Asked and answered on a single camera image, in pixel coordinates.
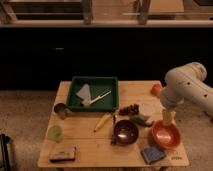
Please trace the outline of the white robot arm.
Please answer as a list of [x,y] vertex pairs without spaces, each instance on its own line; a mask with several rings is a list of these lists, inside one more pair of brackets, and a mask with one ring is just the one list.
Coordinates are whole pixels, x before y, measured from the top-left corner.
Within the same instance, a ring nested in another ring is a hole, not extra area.
[[198,105],[213,122],[213,87],[204,83],[205,66],[191,62],[175,67],[165,74],[166,86],[160,93],[160,102],[167,111],[174,111],[187,99]]

